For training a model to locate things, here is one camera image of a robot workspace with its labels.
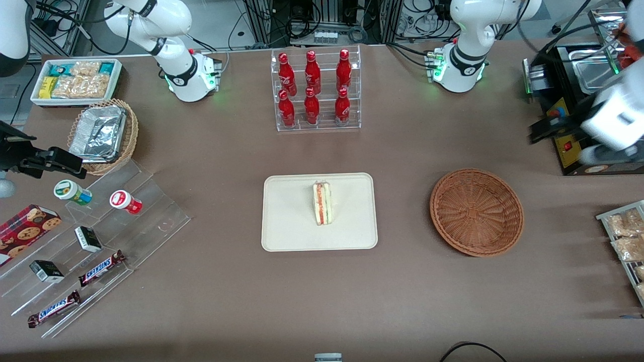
small black and white box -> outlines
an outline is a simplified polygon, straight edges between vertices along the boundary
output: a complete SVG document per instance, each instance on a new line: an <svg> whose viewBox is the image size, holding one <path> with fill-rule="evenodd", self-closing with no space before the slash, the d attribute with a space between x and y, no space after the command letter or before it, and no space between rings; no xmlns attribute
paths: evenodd
<svg viewBox="0 0 644 362"><path fill-rule="evenodd" d="M76 239L79 240L80 246L83 250L89 252L99 252L101 250L99 239L91 227L79 226L75 230Z"/></svg>
<svg viewBox="0 0 644 362"><path fill-rule="evenodd" d="M34 260L29 264L29 268L36 274L38 279L48 283L59 283L65 278L56 267L56 264L48 260Z"/></svg>

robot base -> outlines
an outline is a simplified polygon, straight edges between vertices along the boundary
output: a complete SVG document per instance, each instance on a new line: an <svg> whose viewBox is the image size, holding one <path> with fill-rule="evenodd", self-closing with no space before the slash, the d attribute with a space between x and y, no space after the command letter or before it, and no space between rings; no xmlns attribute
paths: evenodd
<svg viewBox="0 0 644 362"><path fill-rule="evenodd" d="M170 90L184 102L196 102L210 92L218 91L222 77L220 62L215 63L212 58L199 53L193 54L193 57L197 60L197 71L185 86L173 86L166 77Z"/></svg>
<svg viewBox="0 0 644 362"><path fill-rule="evenodd" d="M427 79L430 83L436 82L448 91L464 93L474 88L474 84L483 76L483 64L478 73L463 75L450 61L450 51L454 44L446 44L442 48L434 49L431 56L425 56L425 65L434 66L427 69Z"/></svg>

yogurt cup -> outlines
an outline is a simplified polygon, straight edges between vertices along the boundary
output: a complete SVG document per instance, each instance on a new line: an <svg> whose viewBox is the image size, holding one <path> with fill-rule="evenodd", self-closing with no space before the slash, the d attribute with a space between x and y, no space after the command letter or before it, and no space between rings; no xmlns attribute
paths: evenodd
<svg viewBox="0 0 644 362"><path fill-rule="evenodd" d="M109 204L117 209L123 209L132 215L138 214L143 209L141 200L132 197L132 194L125 190L115 191L109 197Z"/></svg>
<svg viewBox="0 0 644 362"><path fill-rule="evenodd" d="M53 194L61 200L71 200L79 205L87 205L91 201L91 191L72 180L60 181L53 187Z"/></svg>

cookie box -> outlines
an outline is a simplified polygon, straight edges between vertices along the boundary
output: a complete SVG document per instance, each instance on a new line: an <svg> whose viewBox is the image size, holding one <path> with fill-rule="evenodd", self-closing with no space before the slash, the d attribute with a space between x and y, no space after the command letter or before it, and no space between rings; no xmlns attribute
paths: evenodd
<svg viewBox="0 0 644 362"><path fill-rule="evenodd" d="M41 206L29 205L0 225L0 267L61 222L57 213Z"/></svg>
<svg viewBox="0 0 644 362"><path fill-rule="evenodd" d="M43 81L47 76L50 75L50 72L53 67L61 66L64 64L75 63L77 61L92 61L92 62L102 62L102 63L112 63L114 67L109 76L108 88L105 92L103 98L76 98L76 99L46 99L40 98L38 92L43 85ZM98 103L102 100L112 99L112 95L117 88L118 76L120 75L122 65L121 62L114 58L72 58L72 59L55 59L46 61L43 63L43 68L41 69L40 74L38 74L38 79L36 84L33 87L33 92L31 96L32 102L43 108L72 108L72 107L85 107L89 104Z"/></svg>

snickers bar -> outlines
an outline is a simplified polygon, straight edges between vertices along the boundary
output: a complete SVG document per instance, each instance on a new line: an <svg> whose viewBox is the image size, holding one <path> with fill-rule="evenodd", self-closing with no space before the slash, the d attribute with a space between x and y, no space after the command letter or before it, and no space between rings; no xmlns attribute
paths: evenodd
<svg viewBox="0 0 644 362"><path fill-rule="evenodd" d="M125 256L123 256L121 250L117 250L109 258L105 259L104 262L95 266L92 270L85 273L85 275L79 276L79 280L81 282L80 287L85 287L86 285L100 278L103 274L107 273L108 270L112 269L114 266L116 266L116 264L122 262L125 259L126 258Z"/></svg>
<svg viewBox="0 0 644 362"><path fill-rule="evenodd" d="M38 325L42 324L47 318L62 312L64 309L67 309L70 305L81 304L81 303L82 301L81 301L79 292L73 291L67 298L64 298L63 300L50 306L49 308L43 310L38 314L34 314L30 316L29 319L27 320L27 324L29 325L29 328L35 328Z"/></svg>

